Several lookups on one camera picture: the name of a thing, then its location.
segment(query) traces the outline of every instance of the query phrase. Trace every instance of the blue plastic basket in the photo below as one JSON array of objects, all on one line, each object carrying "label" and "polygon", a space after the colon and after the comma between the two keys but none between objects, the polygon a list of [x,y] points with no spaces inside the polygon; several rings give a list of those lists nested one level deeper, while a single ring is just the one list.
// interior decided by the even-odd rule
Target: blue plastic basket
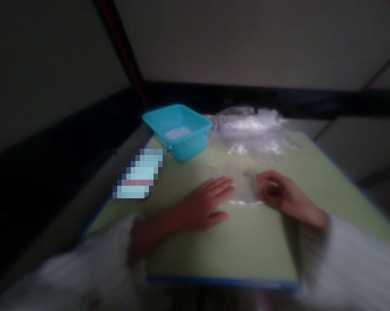
[{"label": "blue plastic basket", "polygon": [[[153,129],[158,141],[180,163],[192,159],[207,148],[211,121],[184,105],[175,104],[147,112],[143,115],[143,121]],[[171,130],[183,127],[191,133],[178,139],[165,136]]]}]

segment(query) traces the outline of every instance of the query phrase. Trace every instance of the plastic bag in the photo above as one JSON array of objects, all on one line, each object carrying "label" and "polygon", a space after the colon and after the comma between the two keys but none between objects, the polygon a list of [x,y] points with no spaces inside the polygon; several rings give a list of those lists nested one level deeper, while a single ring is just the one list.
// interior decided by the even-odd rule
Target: plastic bag
[{"label": "plastic bag", "polygon": [[[221,168],[224,169],[224,175],[234,180],[233,187],[235,193],[224,203],[231,205],[262,205],[263,202],[259,199],[258,183],[256,175],[259,172],[253,168],[241,168],[233,163],[227,163]],[[222,175],[218,173],[218,168],[215,164],[208,164],[208,172],[210,178],[219,178]]]},{"label": "plastic bag", "polygon": [[275,160],[277,155],[294,148],[286,122],[276,110],[231,107],[212,118],[209,145],[229,154],[251,155],[261,161]]}]

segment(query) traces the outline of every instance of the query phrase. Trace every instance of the right hand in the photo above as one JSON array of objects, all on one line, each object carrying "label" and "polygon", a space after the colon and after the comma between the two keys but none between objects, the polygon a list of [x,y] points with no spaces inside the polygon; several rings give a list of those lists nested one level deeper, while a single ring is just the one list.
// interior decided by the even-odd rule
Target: right hand
[{"label": "right hand", "polygon": [[328,216],[292,181],[276,171],[257,175],[260,199],[283,213],[315,228],[326,229]]}]

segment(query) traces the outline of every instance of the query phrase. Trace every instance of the white sleeve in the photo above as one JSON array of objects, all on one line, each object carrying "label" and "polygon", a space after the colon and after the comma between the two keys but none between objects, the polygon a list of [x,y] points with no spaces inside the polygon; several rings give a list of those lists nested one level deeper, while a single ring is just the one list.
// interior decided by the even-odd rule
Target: white sleeve
[{"label": "white sleeve", "polygon": [[141,310],[144,263],[126,267],[136,217],[46,261],[0,297],[0,310]]},{"label": "white sleeve", "polygon": [[330,217],[321,233],[301,225],[302,302],[318,310],[390,310],[390,247]]}]

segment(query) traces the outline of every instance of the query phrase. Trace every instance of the left hand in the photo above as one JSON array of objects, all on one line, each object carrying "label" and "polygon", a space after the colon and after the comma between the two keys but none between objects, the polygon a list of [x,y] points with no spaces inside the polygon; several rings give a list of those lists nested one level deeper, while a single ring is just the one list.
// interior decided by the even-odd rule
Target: left hand
[{"label": "left hand", "polygon": [[193,190],[181,202],[171,207],[171,212],[182,230],[200,230],[212,227],[228,219],[224,212],[216,208],[235,191],[234,180],[227,177],[211,179]]}]

